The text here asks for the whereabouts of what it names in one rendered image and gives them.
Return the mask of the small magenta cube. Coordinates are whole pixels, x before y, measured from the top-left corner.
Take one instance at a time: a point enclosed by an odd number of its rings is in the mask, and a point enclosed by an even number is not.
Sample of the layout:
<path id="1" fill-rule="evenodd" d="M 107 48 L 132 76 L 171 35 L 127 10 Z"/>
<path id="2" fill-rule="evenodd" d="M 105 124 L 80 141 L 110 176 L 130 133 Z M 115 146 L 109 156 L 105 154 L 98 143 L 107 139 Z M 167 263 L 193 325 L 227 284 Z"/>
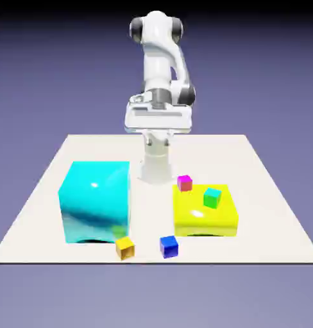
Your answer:
<path id="1" fill-rule="evenodd" d="M 182 175 L 177 177 L 177 187 L 181 192 L 188 192 L 192 190 L 193 182 L 189 175 Z"/>

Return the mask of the small yellow cube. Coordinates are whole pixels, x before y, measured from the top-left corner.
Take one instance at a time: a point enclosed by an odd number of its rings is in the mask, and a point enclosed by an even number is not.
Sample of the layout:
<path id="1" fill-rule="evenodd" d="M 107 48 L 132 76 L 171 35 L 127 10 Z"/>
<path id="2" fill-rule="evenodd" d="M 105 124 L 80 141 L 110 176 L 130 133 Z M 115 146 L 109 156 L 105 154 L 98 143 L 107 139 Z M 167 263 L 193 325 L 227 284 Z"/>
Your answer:
<path id="1" fill-rule="evenodd" d="M 135 244 L 129 236 L 125 236 L 115 241 L 116 253 L 121 260 L 131 258 L 135 255 Z"/>

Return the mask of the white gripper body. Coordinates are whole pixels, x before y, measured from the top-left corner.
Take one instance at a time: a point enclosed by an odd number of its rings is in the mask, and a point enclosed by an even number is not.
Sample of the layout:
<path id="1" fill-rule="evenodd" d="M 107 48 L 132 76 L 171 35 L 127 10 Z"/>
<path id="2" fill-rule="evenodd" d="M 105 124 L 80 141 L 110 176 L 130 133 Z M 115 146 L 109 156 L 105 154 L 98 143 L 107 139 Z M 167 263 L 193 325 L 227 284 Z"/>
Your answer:
<path id="1" fill-rule="evenodd" d="M 164 109 L 154 109 L 150 102 L 128 103 L 124 127 L 130 133 L 170 131 L 189 133 L 192 129 L 192 108 L 165 103 Z"/>

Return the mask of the large yellow box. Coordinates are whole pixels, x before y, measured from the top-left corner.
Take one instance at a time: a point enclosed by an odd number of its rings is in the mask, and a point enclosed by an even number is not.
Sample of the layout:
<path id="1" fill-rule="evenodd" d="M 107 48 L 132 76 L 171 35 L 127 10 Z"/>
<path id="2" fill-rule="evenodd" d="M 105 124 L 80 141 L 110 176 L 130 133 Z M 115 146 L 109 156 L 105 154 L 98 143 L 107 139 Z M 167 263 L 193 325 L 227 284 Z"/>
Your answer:
<path id="1" fill-rule="evenodd" d="M 191 191 L 173 187 L 173 222 L 176 236 L 235 236 L 239 223 L 229 188 L 226 184 L 194 184 Z M 204 204 L 208 189 L 218 190 L 216 208 Z"/>

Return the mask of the small green cube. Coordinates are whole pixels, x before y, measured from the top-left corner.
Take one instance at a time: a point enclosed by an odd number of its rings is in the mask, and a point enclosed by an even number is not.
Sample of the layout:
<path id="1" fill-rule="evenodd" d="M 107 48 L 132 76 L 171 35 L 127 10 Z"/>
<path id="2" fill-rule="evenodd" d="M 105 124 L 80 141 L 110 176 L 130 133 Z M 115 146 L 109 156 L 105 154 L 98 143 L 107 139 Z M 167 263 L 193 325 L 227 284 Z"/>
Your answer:
<path id="1" fill-rule="evenodd" d="M 203 205 L 208 208 L 217 209 L 221 199 L 221 194 L 221 190 L 207 188 L 203 194 Z"/>

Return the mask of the small blue cube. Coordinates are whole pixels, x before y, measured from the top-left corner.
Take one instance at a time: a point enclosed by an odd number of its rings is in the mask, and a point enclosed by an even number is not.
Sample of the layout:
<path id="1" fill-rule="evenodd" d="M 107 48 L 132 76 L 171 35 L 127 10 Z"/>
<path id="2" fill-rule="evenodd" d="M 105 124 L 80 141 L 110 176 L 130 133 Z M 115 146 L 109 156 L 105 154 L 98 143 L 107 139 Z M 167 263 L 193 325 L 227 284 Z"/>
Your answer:
<path id="1" fill-rule="evenodd" d="M 172 258 L 178 255 L 178 242 L 175 236 L 164 236 L 160 238 L 160 251 L 163 258 Z"/>

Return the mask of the large cyan box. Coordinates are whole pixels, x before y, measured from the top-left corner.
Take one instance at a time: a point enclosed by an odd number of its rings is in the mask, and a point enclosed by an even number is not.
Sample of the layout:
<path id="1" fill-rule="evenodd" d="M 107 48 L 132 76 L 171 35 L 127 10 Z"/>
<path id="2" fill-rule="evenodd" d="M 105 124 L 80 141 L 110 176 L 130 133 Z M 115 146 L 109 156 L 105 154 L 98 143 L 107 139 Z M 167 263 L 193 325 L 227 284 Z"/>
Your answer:
<path id="1" fill-rule="evenodd" d="M 74 161 L 58 198 L 67 243 L 113 243 L 129 233 L 130 163 Z"/>

